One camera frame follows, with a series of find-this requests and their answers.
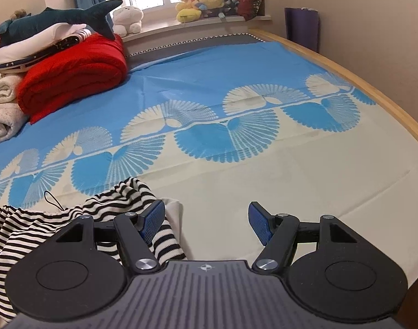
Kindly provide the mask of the white folded clothes pile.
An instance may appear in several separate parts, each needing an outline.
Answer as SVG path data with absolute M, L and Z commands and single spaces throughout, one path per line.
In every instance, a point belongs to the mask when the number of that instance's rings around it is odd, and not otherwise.
M 83 42 L 87 25 L 58 23 L 34 36 L 0 48 L 0 73 L 24 73 L 43 59 Z

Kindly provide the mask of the blue patterned bed sheet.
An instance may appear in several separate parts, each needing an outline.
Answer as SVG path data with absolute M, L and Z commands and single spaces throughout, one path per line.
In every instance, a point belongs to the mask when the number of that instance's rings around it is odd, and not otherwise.
M 135 68 L 0 144 L 0 206 L 63 206 L 128 177 L 179 200 L 197 259 L 252 259 L 256 200 L 301 221 L 340 218 L 418 266 L 418 142 L 358 86 L 258 42 Z

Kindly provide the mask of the cream folded blanket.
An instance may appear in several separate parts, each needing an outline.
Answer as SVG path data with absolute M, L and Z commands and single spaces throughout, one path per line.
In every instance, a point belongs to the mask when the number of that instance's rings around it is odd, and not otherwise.
M 0 143 L 15 136 L 27 121 L 17 102 L 17 89 L 23 77 L 0 73 Z

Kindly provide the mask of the grey mattress edge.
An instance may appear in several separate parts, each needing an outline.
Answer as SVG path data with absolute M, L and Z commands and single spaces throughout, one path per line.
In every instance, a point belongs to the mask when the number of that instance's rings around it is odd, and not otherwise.
M 206 36 L 134 52 L 127 55 L 125 60 L 128 69 L 134 70 L 141 66 L 150 65 L 182 54 L 193 53 L 205 48 L 223 45 L 254 44 L 258 42 L 264 42 L 264 40 L 250 33 L 230 33 L 218 36 Z

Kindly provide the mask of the red folded blanket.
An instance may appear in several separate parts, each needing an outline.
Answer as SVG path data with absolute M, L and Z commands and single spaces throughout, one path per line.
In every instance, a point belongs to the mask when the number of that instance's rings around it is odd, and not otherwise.
M 123 83 L 128 67 L 120 36 L 95 33 L 33 66 L 17 88 L 17 101 L 30 123 L 58 109 Z

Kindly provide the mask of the purple box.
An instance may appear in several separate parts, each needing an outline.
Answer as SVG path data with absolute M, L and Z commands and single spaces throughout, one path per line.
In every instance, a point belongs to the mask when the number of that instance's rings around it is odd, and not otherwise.
M 311 8 L 285 8 L 287 39 L 318 53 L 321 21 L 319 12 Z

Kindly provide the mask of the white bear plush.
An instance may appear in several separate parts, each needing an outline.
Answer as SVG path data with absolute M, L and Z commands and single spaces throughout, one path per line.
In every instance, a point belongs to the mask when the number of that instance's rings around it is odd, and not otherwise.
M 143 11 L 134 6 L 125 6 L 113 12 L 113 32 L 120 37 L 138 34 L 142 30 Z

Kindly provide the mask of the yellow plush toys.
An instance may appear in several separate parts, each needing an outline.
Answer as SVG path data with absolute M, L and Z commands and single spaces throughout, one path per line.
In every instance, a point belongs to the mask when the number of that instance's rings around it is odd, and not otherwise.
M 182 24 L 209 17 L 225 18 L 224 10 L 229 0 L 179 0 L 176 4 L 176 20 Z

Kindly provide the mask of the dark teal shark plush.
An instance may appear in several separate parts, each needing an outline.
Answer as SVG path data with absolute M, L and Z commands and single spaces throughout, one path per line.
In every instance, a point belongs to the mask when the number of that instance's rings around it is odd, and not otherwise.
M 87 25 L 105 38 L 114 40 L 114 33 L 108 23 L 107 15 L 121 4 L 122 0 L 109 0 L 94 4 L 87 9 L 57 10 L 47 7 L 39 14 L 6 20 L 0 24 L 0 47 L 29 39 L 58 23 Z

